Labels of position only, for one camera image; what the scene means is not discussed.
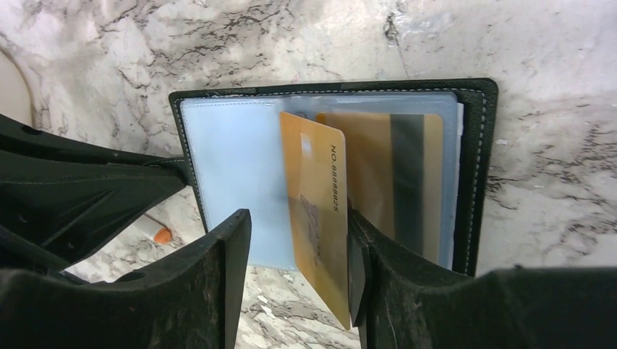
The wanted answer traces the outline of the gold VIP credit card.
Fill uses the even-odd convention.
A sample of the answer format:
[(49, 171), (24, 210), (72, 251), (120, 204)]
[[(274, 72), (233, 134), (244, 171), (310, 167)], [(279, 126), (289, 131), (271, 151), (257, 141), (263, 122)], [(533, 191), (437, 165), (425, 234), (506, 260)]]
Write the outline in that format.
[(279, 123), (295, 264), (349, 330), (345, 137), (284, 111)]

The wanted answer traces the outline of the black card holder wallet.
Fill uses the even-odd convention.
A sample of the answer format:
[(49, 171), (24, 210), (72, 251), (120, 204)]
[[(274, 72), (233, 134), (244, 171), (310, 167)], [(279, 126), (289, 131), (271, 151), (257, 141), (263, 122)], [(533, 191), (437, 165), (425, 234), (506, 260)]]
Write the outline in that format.
[(498, 86), (488, 78), (173, 92), (199, 211), (252, 215), (249, 261), (343, 272), (345, 212), (473, 276)]

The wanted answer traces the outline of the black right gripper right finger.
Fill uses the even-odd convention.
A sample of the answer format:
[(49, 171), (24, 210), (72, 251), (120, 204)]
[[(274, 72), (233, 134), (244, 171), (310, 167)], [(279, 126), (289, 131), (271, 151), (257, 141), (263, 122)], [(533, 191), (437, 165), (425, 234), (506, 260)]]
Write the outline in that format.
[(349, 310), (363, 348), (614, 348), (615, 268), (442, 268), (348, 214)]

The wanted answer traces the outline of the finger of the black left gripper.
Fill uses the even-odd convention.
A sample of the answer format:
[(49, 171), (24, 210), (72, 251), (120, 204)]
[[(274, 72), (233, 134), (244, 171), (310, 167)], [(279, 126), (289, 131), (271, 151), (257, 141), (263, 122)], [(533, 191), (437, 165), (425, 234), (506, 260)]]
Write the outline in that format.
[(1, 266), (59, 278), (188, 184), (183, 157), (102, 148), (1, 117)]

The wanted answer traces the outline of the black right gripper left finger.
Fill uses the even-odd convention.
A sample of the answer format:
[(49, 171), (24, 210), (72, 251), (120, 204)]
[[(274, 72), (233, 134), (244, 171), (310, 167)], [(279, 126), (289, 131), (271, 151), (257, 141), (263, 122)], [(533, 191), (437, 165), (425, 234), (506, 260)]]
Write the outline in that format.
[(233, 348), (250, 239), (250, 212), (239, 209), (113, 283), (77, 285), (3, 270), (1, 346)]

